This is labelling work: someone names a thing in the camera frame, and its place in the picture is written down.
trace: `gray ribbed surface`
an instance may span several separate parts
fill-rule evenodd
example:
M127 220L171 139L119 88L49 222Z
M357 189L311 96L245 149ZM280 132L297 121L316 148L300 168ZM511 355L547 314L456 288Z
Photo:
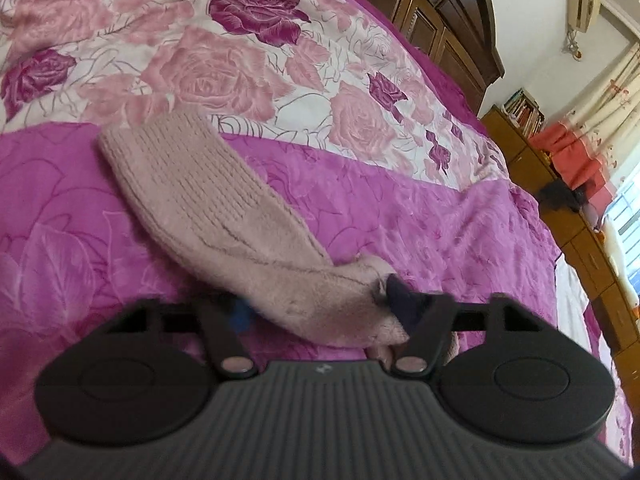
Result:
M619 479L628 468L595 440L525 450L450 420L427 386L375 362L274 363L225 383L190 425L127 449L57 442L22 470L33 480Z

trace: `window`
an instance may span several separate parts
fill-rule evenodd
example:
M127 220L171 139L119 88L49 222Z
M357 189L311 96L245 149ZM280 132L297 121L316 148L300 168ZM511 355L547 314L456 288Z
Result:
M640 175L625 186L607 209L607 216L622 238L626 274L640 294Z

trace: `wooden furniture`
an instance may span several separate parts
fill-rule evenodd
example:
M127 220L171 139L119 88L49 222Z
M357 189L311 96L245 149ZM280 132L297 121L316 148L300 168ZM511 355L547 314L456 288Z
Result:
M482 122L502 150L514 183L536 194L558 178L544 155L529 146L500 108L494 106ZM540 218L577 271L614 355L629 406L640 414L640 335L600 241L583 216L568 209L543 210Z
M491 0L368 0L460 86L477 112L504 75Z

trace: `black plastic device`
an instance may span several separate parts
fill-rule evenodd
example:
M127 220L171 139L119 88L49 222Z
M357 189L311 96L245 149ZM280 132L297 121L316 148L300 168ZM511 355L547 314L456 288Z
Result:
M389 280L388 289L404 286ZM390 372L361 361L272 362L258 373L226 328L229 295L139 301L42 371L35 399L52 441L13 478L608 480L628 472L596 438L614 399L597 359L510 298L465 304L407 294L425 314ZM466 330L484 330L484 344L443 365L450 332ZM170 344L175 333L196 334L206 361Z

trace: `wooden headboard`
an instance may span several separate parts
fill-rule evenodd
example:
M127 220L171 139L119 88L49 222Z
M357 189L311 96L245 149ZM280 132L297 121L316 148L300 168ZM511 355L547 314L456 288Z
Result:
M491 0L369 1L458 83L477 112L487 86L504 75Z

